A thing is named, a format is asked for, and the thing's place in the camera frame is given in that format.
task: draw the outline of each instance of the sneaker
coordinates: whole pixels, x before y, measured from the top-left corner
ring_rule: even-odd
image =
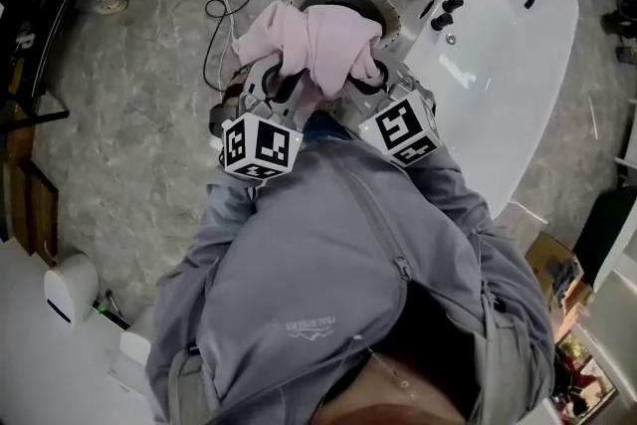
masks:
[[[101,0],[93,10],[101,15],[112,15],[120,13],[128,7],[128,0],[117,0],[114,4],[107,4],[104,0]]]

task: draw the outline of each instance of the pink towel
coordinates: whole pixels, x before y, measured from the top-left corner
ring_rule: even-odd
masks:
[[[312,6],[305,12],[276,1],[234,45],[242,66],[275,52],[283,53],[280,75],[307,68],[323,95],[333,99],[347,74],[379,86],[380,72],[370,48],[380,41],[382,29],[342,6]]]

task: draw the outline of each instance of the speckled floor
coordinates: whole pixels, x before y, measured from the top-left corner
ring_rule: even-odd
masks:
[[[201,78],[216,25],[203,12],[206,1],[130,0],[111,17],[79,11],[56,48],[52,86],[71,117],[38,128],[34,158],[60,190],[62,245],[91,257],[131,319],[183,256],[217,163],[206,122],[218,95]],[[238,32],[271,1],[253,0],[237,16]],[[408,0],[392,2],[400,10]],[[499,218],[522,250],[540,229],[566,244],[576,239],[595,196],[613,183],[612,157],[635,93],[634,69],[615,64],[616,42],[598,25],[611,2],[579,2],[568,73],[514,197],[548,224],[515,204]],[[213,79],[226,34],[224,27],[213,45]],[[236,64],[227,57],[224,76]]]

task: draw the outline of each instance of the white sink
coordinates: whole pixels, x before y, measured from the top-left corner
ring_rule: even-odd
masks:
[[[436,96],[443,141],[468,185],[498,216],[522,178],[553,109],[573,43],[577,0],[464,0],[441,32],[442,1],[415,0],[396,54]],[[455,44],[447,41],[455,37]]]

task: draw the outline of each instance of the fiducial marker cube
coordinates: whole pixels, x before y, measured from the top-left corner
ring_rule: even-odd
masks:
[[[402,167],[443,145],[433,112],[418,91],[412,91],[363,122],[358,134]]]
[[[270,179],[292,171],[303,135],[253,113],[224,126],[226,172],[253,179]]]

